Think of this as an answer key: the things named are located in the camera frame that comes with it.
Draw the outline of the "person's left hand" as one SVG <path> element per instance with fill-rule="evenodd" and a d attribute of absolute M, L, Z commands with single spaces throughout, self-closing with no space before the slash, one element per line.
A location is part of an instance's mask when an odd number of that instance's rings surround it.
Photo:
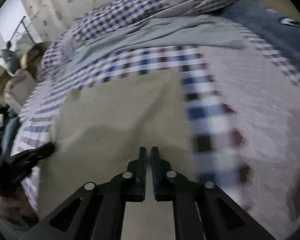
<path fill-rule="evenodd" d="M 39 222 L 22 187 L 8 196 L 0 196 L 0 218 L 15 230 L 26 231 Z"/>

